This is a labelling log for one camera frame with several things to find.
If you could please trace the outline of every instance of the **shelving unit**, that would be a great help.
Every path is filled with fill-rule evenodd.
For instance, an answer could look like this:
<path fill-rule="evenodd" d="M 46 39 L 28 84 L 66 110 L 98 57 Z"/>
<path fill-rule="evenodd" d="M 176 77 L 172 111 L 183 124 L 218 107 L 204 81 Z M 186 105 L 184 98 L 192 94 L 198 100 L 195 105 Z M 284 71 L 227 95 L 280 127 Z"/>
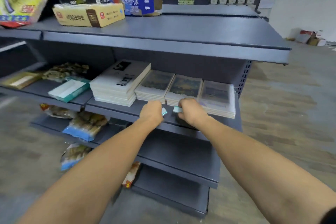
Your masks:
<path fill-rule="evenodd" d="M 28 39 L 27 45 L 36 60 L 23 70 L 69 61 L 88 64 L 99 74 L 117 60 L 130 59 L 149 61 L 155 70 L 233 84 L 236 90 L 235 119 L 214 118 L 242 131 L 239 96 L 252 60 L 287 64 L 290 52 L 266 21 L 244 9 L 236 6 L 234 10 L 226 11 L 197 7 L 176 13 L 170 10 L 170 15 L 126 17 L 104 28 L 64 27 L 55 18 L 48 18 L 30 26 L 3 30 L 0 35 Z M 99 102 L 92 97 L 91 90 L 63 103 L 47 95 L 57 85 L 41 80 L 22 90 L 0 86 L 0 92 L 76 111 L 85 109 L 129 122 L 139 117 L 146 103 L 136 100 L 131 107 L 124 107 Z M 204 217 L 209 188 L 217 188 L 219 183 L 221 161 L 200 131 L 180 120 L 172 112 L 173 107 L 164 107 L 168 111 L 164 122 L 146 138 L 136 157 L 144 166 L 132 189 L 189 214 Z M 93 148 L 121 129 L 108 124 L 95 140 L 84 142 L 62 133 L 68 122 L 42 115 L 31 125 Z"/>

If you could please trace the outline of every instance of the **forearm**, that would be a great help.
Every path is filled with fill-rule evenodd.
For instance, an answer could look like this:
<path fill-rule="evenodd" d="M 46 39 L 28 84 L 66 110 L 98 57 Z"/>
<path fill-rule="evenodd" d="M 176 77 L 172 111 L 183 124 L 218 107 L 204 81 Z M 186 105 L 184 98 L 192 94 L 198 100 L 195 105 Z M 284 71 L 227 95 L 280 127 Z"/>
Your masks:
<path fill-rule="evenodd" d="M 335 193 L 293 162 L 211 117 L 197 127 L 271 223 L 318 223 Z"/>
<path fill-rule="evenodd" d="M 153 123 L 137 120 L 91 151 L 52 185 L 20 223 L 97 223 Z"/>

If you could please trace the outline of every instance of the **wall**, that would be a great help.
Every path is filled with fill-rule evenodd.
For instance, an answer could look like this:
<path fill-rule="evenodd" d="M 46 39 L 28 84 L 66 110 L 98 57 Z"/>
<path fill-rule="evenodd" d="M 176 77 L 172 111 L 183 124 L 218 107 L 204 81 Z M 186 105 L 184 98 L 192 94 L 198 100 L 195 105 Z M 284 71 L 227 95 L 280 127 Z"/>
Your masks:
<path fill-rule="evenodd" d="M 328 41 L 336 41 L 336 0 L 273 1 L 269 22 L 282 37 L 293 37 L 302 28 L 322 30 Z"/>

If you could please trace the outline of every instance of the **floor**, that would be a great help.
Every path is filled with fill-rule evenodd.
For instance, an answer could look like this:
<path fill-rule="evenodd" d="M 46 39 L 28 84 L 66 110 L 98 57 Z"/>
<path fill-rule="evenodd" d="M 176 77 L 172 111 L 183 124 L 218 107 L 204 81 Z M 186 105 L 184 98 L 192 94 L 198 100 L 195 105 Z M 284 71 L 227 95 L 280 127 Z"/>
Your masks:
<path fill-rule="evenodd" d="M 336 52 L 289 42 L 290 65 L 253 63 L 240 98 L 244 133 L 270 146 L 336 189 Z M 64 140 L 29 127 L 39 106 L 0 99 L 0 223 L 14 223 L 61 175 Z M 267 221 L 221 167 L 200 220 L 123 190 L 101 223 L 248 223 Z"/>

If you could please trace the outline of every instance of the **stack of books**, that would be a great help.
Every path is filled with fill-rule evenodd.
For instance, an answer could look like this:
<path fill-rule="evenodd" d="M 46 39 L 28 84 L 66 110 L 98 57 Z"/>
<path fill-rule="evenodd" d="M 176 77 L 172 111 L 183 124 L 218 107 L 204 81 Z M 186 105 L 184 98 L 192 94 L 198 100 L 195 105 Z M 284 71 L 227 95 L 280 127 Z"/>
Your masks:
<path fill-rule="evenodd" d="M 232 84 L 204 81 L 199 103 L 208 114 L 234 119 L 235 89 Z"/>
<path fill-rule="evenodd" d="M 195 98 L 198 101 L 203 80 L 184 75 L 176 75 L 166 93 L 167 105 L 177 106 L 183 98 Z"/>
<path fill-rule="evenodd" d="M 121 60 L 90 82 L 96 101 L 131 106 L 134 90 L 151 69 L 149 62 Z"/>
<path fill-rule="evenodd" d="M 139 100 L 159 100 L 166 104 L 165 95 L 174 78 L 174 73 L 151 70 L 135 89 L 136 98 Z"/>

